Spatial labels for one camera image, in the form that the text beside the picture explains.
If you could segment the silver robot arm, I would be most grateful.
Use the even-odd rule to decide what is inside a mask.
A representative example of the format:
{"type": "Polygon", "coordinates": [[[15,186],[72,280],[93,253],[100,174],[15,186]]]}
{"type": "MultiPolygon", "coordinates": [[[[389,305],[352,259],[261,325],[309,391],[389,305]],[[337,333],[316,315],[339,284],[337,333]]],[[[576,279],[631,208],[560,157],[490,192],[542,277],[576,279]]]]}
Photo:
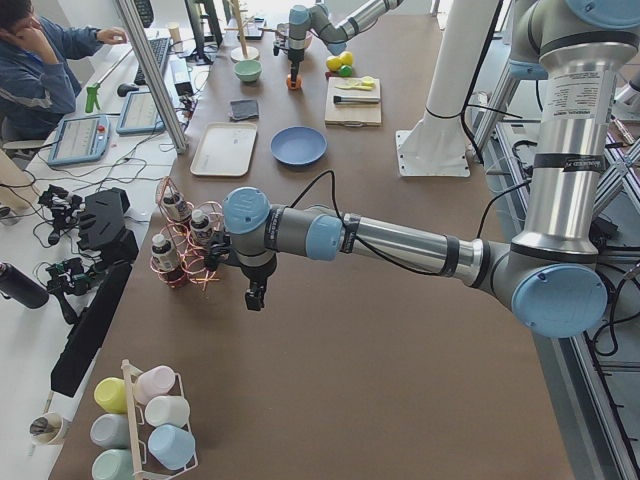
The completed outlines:
{"type": "Polygon", "coordinates": [[[225,230],[250,281],[249,309],[264,304],[280,252],[313,260],[375,254],[416,273],[454,277],[487,292],[532,331],[577,335],[602,318],[608,293],[589,229],[605,168],[617,70],[639,49],[635,1],[535,1],[520,7],[511,59],[548,75],[525,226],[509,243],[462,241],[340,213],[273,205],[253,187],[223,203],[225,230]]]}
{"type": "Polygon", "coordinates": [[[372,27],[387,12],[398,8],[402,0],[372,0],[350,13],[338,24],[329,19],[329,10],[323,1],[317,1],[312,7],[294,5],[289,11],[288,52],[291,63],[287,79],[290,89],[297,89],[299,67],[304,60],[305,38],[313,32],[331,53],[341,53],[346,42],[372,27]]]}

